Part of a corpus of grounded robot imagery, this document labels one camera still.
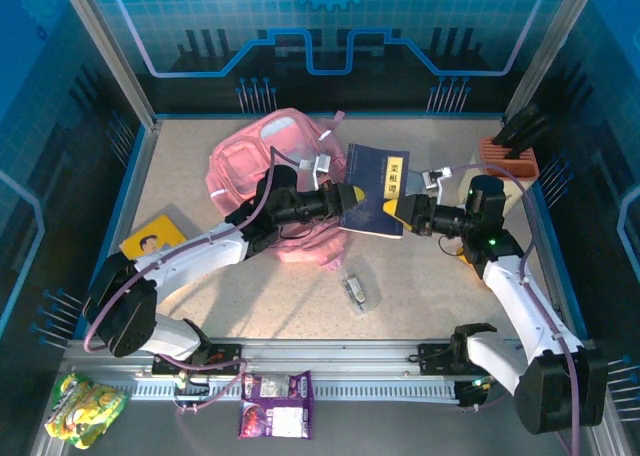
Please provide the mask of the green snack bag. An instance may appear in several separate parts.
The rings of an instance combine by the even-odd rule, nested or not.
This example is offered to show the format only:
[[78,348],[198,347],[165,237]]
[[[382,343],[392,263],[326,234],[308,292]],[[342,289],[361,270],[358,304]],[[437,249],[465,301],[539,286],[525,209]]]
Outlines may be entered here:
[[130,397],[127,391],[70,373],[54,384],[52,408],[44,429],[50,437],[86,450],[119,417]]

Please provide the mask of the purple snack bag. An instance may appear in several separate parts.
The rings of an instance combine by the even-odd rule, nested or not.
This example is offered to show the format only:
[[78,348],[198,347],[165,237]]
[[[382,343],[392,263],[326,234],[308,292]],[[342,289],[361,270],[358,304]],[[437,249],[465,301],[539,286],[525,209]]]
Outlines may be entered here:
[[245,373],[239,439],[312,438],[314,388],[310,371]]

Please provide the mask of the beige knife block orange top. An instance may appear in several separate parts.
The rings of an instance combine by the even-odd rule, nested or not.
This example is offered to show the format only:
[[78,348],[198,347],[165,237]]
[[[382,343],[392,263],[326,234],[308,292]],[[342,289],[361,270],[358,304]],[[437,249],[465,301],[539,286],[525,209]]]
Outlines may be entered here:
[[[529,187],[537,181],[540,171],[536,156],[532,148],[524,150],[518,156],[511,156],[511,149],[504,148],[500,145],[494,145],[492,138],[482,139],[473,153],[470,165],[474,164],[492,164],[498,166],[520,181],[523,187],[528,190]],[[458,189],[458,198],[461,203],[465,203],[469,191],[469,185],[473,177],[480,174],[496,176],[504,182],[504,192],[506,196],[503,215],[506,215],[511,208],[522,198],[522,191],[517,185],[503,173],[494,169],[475,168],[468,169],[463,172],[463,178]]]

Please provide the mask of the clear plastic packet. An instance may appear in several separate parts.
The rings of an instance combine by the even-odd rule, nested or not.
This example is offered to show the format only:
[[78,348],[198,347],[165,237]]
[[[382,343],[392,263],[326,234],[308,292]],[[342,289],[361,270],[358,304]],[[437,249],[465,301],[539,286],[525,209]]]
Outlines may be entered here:
[[361,316],[379,307],[382,295],[374,278],[360,277],[356,272],[345,268],[342,269],[339,278],[355,315]]

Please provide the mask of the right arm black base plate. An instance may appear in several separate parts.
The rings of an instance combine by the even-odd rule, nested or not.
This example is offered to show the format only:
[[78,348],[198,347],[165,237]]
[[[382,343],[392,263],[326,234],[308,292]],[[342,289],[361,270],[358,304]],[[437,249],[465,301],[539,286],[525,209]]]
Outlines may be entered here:
[[489,373],[459,356],[449,344],[423,343],[408,360],[416,363],[423,376],[488,376]]

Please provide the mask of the pink student backpack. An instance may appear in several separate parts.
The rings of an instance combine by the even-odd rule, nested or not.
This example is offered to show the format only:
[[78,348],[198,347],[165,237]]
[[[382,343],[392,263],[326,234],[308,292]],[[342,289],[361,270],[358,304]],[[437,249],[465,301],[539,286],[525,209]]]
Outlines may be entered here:
[[[276,110],[237,131],[218,144],[209,157],[205,178],[210,199],[227,216],[256,195],[258,182],[271,163],[270,150],[275,148],[278,165],[293,168],[298,176],[297,190],[313,189],[306,172],[299,168],[303,159],[320,154],[331,157],[329,176],[322,182],[342,182],[347,158],[333,134],[344,113],[339,111],[331,120],[315,121],[293,109]],[[280,239],[263,252],[284,263],[316,263],[335,270],[343,262],[349,241],[346,232],[338,228],[338,218],[306,225],[291,224],[281,229]]]

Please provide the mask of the yellow book with cartoon boy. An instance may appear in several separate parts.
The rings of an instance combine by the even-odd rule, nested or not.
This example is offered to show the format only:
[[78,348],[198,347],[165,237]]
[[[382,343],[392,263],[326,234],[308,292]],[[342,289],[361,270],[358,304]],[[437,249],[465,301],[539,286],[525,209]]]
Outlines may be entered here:
[[121,242],[119,249],[127,258],[135,260],[185,241],[186,237],[174,222],[162,214]]

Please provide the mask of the dark blue book yellow label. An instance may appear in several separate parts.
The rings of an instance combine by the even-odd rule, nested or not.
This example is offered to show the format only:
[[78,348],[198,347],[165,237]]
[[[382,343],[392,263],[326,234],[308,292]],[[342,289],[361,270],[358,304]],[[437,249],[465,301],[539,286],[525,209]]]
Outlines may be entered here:
[[390,239],[402,237],[403,224],[385,213],[383,206],[405,194],[409,159],[409,151],[349,145],[345,183],[360,188],[364,199],[341,216],[342,230]]

